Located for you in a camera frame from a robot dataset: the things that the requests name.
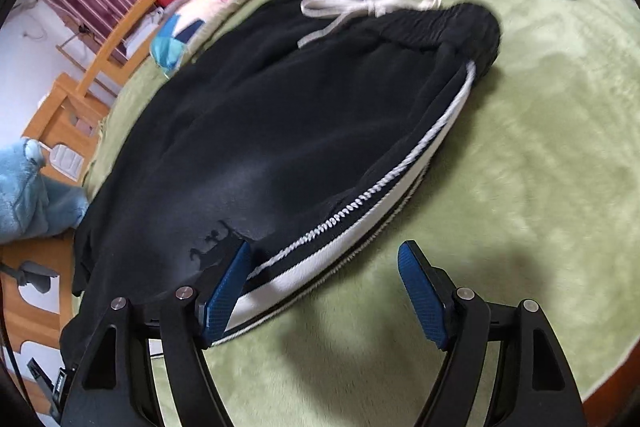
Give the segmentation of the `colourful geometric pillow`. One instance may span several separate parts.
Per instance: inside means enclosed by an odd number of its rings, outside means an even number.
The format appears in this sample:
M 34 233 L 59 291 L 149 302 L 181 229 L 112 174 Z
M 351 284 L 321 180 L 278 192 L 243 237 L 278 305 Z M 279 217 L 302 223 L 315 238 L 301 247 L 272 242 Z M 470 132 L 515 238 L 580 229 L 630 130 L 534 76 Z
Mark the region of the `colourful geometric pillow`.
M 155 65 L 170 78 L 250 0 L 177 0 L 150 43 Z

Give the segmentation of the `black pants with white stripe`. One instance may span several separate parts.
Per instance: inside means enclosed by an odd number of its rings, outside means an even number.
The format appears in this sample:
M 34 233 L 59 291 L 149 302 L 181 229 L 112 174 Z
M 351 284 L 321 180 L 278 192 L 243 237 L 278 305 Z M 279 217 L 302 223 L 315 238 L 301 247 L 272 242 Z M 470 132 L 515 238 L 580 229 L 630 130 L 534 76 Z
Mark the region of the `black pants with white stripe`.
M 473 2 L 260 6 L 160 87 L 92 196 L 64 362 L 79 363 L 113 299 L 165 298 L 231 234 L 253 258 L 224 338 L 319 284 L 420 182 L 500 36 Z

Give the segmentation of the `green bed blanket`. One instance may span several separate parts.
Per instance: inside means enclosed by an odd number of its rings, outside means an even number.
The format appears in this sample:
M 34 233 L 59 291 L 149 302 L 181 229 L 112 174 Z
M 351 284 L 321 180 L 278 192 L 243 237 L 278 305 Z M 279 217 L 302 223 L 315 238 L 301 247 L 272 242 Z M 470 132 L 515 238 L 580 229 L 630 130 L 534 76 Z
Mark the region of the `green bed blanket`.
M 638 341 L 638 5 L 472 1 L 500 20 L 500 53 L 404 208 L 321 285 L 207 352 L 238 425 L 413 424 L 442 354 L 398 275 L 406 239 L 486 299 L 536 299 L 586 398 Z

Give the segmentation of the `light blue plush blanket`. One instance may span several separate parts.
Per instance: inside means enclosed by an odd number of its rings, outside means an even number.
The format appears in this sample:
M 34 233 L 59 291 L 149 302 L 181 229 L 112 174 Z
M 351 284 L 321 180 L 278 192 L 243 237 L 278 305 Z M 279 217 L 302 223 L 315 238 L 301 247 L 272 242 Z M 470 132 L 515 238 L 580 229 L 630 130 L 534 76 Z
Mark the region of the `light blue plush blanket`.
M 1 149 L 1 244 L 76 229 L 89 207 L 85 191 L 45 176 L 40 144 L 22 138 Z

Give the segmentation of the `wooden bed frame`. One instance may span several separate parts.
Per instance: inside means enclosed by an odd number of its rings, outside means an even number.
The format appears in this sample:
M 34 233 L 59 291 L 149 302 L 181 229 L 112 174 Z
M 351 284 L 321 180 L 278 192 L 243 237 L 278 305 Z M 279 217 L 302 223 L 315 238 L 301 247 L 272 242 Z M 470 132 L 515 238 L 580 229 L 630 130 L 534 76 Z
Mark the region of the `wooden bed frame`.
M 122 64 L 112 61 L 111 54 L 131 28 L 142 19 L 156 0 L 137 0 L 120 19 L 103 46 L 96 52 L 81 80 L 66 74 L 54 80 L 49 93 L 29 121 L 25 133 L 39 140 L 47 158 L 58 156 L 58 149 L 67 147 L 76 155 L 70 165 L 47 165 L 42 172 L 56 181 L 79 185 L 84 179 L 91 158 L 99 144 L 101 121 L 110 108 L 91 94 L 90 87 L 105 74 L 117 86 L 125 86 L 134 72 L 149 55 L 149 43 L 144 42 L 136 53 Z M 70 291 L 73 276 L 72 236 L 64 233 L 50 239 L 29 239 L 4 245 L 1 260 L 16 269 L 30 260 L 52 269 L 58 277 L 58 311 L 51 312 L 28 303 L 17 283 L 2 275 L 3 317 L 8 337 L 3 340 L 1 355 L 21 352 L 24 343 L 37 343 L 49 348 L 58 347 L 62 328 L 73 316 L 73 297 Z

